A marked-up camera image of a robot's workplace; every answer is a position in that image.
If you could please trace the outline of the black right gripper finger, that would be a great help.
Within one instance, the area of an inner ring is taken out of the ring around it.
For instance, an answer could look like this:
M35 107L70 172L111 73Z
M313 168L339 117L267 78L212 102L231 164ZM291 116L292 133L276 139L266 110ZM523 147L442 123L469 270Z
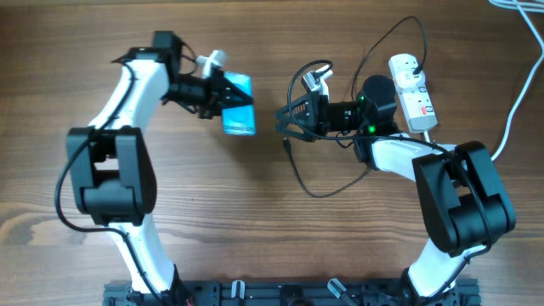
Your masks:
M275 119L278 121L291 122L294 116L299 122L303 122L309 116L308 105L310 104L310 94L307 93L300 98L293 100L290 105L285 105L275 111Z
M277 133L283 134L285 137L292 137L292 138L295 138L295 139L302 140L304 142L312 142L313 141L313 136L310 135L309 133L304 132L304 131L302 131L302 132L295 131L293 129L290 129L287 125L282 124L282 123L276 123L275 124L275 131Z

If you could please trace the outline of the teal screen smartphone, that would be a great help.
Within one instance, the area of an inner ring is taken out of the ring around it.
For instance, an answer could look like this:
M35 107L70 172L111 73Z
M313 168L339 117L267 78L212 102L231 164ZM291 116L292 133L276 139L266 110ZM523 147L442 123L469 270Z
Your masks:
M227 80L232 82L244 94L252 97L252 81L248 75L225 72ZM256 134L256 124L253 105L244 105L222 110L223 130L227 134L253 136Z

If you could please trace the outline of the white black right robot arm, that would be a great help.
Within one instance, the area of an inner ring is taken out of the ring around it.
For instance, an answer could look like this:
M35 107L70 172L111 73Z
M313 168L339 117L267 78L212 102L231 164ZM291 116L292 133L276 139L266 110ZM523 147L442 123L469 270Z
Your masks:
M464 304L456 278L516 224L513 204L485 146L434 144L402 133L391 78L370 76L352 101L332 103L325 76L303 77L306 93L275 111L275 129L306 142L350 139L367 168L395 173L416 185L428 242L397 282L398 305L429 305L447 298Z

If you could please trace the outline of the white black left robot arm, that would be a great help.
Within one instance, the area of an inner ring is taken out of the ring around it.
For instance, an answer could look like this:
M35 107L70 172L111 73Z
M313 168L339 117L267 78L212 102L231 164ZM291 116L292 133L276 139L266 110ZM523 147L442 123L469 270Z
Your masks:
M149 47L132 47L116 59L119 83L102 111L66 139L68 161L55 186L54 205L67 227L80 231L62 213L63 181L71 179L76 208L88 215L92 233L115 242L131 275L127 298L143 304L183 303L189 298L158 236L153 210L157 182L145 132L159 104L173 102L200 119L219 116L225 133L256 133L251 78L224 71L225 54L190 56L183 73L186 43L172 31L156 31Z

